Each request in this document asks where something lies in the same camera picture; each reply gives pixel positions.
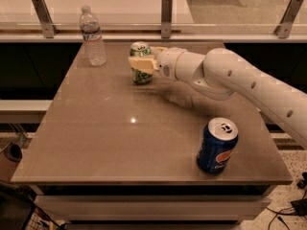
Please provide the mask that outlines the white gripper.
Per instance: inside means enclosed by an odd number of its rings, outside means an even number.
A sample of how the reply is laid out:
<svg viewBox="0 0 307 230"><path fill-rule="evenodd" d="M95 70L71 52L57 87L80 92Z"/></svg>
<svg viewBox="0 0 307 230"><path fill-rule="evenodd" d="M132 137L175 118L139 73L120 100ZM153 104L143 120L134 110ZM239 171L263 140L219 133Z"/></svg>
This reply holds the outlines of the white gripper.
<svg viewBox="0 0 307 230"><path fill-rule="evenodd" d="M177 81L176 66L179 57L186 52L185 49L173 47L150 47L151 54L145 57L129 57L130 66L147 74L158 70L163 79Z"/></svg>

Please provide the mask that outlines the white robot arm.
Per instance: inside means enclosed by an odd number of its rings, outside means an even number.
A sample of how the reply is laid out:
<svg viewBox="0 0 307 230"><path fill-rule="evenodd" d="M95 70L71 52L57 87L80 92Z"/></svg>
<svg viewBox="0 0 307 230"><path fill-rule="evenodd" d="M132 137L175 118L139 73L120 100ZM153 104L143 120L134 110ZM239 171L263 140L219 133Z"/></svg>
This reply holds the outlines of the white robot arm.
<svg viewBox="0 0 307 230"><path fill-rule="evenodd" d="M307 149L307 94L278 80L226 48L202 55L173 47L154 47L149 55L130 57L133 69L183 81L211 99L223 101L235 92Z"/></svg>

